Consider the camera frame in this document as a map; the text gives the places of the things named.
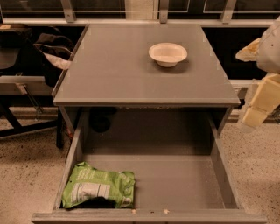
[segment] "floor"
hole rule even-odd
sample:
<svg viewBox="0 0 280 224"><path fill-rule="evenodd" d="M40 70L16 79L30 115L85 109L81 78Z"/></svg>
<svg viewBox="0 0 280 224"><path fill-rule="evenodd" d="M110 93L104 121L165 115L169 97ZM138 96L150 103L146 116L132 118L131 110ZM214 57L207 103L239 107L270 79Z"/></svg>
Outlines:
<svg viewBox="0 0 280 224"><path fill-rule="evenodd" d="M35 123L32 109L15 113L22 124ZM3 117L0 127L10 127ZM220 138L244 209L280 223L280 125L266 122L243 133L227 122ZM33 213L52 211L70 142L65 136L58 149L55 139L55 128L0 138L1 223L30 224Z"/></svg>

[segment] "black chair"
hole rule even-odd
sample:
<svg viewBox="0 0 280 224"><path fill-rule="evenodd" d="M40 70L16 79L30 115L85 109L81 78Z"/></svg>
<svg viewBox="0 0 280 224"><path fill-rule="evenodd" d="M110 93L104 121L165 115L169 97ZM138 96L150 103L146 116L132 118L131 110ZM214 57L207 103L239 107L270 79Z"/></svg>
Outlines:
<svg viewBox="0 0 280 224"><path fill-rule="evenodd" d="M40 76L44 77L46 86L52 88L60 74L61 70L54 67L44 54L34 46L34 35L31 27L25 24L0 24L0 83L1 76L32 76L34 78ZM54 107L52 96L32 95L28 83L15 81L14 85L18 87L18 91L16 89L18 95L0 95L0 116L5 116L13 126L13 129L0 131L0 137L57 126L56 145L61 148L63 146L63 120L59 110L54 121L22 126L9 109L10 106L34 106L36 109L40 109L40 106Z"/></svg>

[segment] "green bag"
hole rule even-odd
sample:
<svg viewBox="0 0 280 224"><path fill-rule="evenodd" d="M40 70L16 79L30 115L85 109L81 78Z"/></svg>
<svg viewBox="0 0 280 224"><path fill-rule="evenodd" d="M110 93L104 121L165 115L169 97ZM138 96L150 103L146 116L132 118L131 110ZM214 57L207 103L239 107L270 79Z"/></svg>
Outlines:
<svg viewBox="0 0 280 224"><path fill-rule="evenodd" d="M132 207L134 173L100 171L86 162L77 164L62 194L64 208L71 208L97 197L115 202L115 208Z"/></svg>

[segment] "cabinet top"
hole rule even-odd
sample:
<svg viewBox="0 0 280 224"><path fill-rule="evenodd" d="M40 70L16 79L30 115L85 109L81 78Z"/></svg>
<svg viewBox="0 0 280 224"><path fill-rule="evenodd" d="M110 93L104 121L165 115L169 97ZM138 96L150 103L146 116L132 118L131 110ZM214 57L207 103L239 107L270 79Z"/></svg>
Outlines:
<svg viewBox="0 0 280 224"><path fill-rule="evenodd" d="M149 55L158 43L183 46L187 58L159 66ZM239 99L198 24L91 24L54 103L224 106Z"/></svg>

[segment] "beige block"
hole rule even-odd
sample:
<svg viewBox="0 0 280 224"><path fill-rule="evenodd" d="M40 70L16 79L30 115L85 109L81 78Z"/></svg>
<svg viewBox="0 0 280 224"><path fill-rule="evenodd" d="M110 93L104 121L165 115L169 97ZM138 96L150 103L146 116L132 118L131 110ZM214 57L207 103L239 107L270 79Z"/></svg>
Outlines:
<svg viewBox="0 0 280 224"><path fill-rule="evenodd" d="M263 112L255 110L253 108L248 108L245 116L243 117L242 123L250 127L257 127L261 125L266 118L267 115Z"/></svg>
<svg viewBox="0 0 280 224"><path fill-rule="evenodd" d="M262 79L250 103L252 108L263 110L270 114L280 104L280 75L269 75Z"/></svg>

